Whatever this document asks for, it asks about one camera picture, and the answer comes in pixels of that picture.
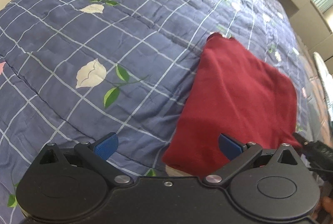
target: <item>green leaf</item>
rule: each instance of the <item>green leaf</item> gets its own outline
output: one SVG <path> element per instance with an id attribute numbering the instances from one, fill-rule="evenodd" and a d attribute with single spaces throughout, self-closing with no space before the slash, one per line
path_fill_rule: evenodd
<path id="1" fill-rule="evenodd" d="M 108 108 L 115 100 L 117 100 L 119 93 L 119 87 L 110 89 L 104 96 L 104 107 Z"/>
<path id="2" fill-rule="evenodd" d="M 16 196 L 13 194 L 9 195 L 7 207 L 15 207 L 17 205 Z"/>
<path id="3" fill-rule="evenodd" d="M 116 66 L 116 72 L 117 72 L 117 76 L 123 80 L 123 81 L 126 81 L 128 82 L 129 81 L 129 74 L 128 72 L 123 68 L 121 67 L 120 65 L 117 64 Z"/>
<path id="4" fill-rule="evenodd" d="M 100 2 L 100 1 L 102 1 L 102 0 L 90 0 L 89 2 Z"/>
<path id="5" fill-rule="evenodd" d="M 156 172 L 155 172 L 154 169 L 150 169 L 150 170 L 147 172 L 146 176 L 148 176 L 148 177 L 156 177 L 157 175 L 156 175 Z"/>
<path id="6" fill-rule="evenodd" d="M 296 132 L 302 132 L 302 131 L 303 131 L 303 128 L 299 124 L 297 124 L 296 125 Z"/>
<path id="7" fill-rule="evenodd" d="M 273 52 L 275 52 L 275 50 L 276 50 L 276 45 L 275 45 L 275 44 L 272 44 L 272 45 L 269 47 L 268 52 L 269 52 L 269 53 L 273 53 Z"/>
<path id="8" fill-rule="evenodd" d="M 118 5 L 119 3 L 117 1 L 113 1 L 113 0 L 104 0 L 106 5 L 109 5 L 109 6 L 116 6 Z"/>
<path id="9" fill-rule="evenodd" d="M 225 33 L 226 32 L 226 29 L 224 27 L 222 27 L 222 25 L 217 25 L 216 28 L 218 30 L 220 30 L 222 33 Z"/>

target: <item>pink flower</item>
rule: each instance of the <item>pink flower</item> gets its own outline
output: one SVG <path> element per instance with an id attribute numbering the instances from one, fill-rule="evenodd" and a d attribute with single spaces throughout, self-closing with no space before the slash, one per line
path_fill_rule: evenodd
<path id="1" fill-rule="evenodd" d="M 0 63 L 0 74 L 3 72 L 3 66 L 5 65 L 5 62 Z"/>

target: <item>bedspread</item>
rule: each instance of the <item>bedspread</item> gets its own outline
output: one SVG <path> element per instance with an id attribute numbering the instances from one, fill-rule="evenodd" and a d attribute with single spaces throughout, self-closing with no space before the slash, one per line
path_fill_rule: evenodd
<path id="1" fill-rule="evenodd" d="M 312 139 L 307 77 L 276 0 L 9 2 L 0 11 L 0 222 L 21 220 L 17 183 L 51 141 L 65 148 L 116 132 L 112 165 L 162 174 L 160 158 L 215 31 L 291 78 L 297 130 Z"/>

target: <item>folded fabric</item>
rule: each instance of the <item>folded fabric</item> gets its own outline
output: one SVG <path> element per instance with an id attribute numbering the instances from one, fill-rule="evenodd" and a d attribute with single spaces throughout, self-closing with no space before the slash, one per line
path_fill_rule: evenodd
<path id="1" fill-rule="evenodd" d="M 257 59 L 234 38 L 214 33 L 207 39 L 176 133 L 162 160 L 182 172 L 209 175 L 229 162 L 219 150 L 221 133 L 266 149 L 276 149 L 281 143 L 299 147 L 292 136 L 296 113 L 296 92 L 287 76 Z"/>

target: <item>bed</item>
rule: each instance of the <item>bed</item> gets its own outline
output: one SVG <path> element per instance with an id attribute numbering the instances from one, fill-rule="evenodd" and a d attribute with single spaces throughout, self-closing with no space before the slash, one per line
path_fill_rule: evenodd
<path id="1" fill-rule="evenodd" d="M 164 175 L 207 37 L 233 36 L 293 81 L 296 130 L 330 144 L 309 54 L 276 0 L 12 0 L 0 11 L 0 223 L 19 223 L 15 189 L 48 142 L 116 132 L 108 160 Z"/>

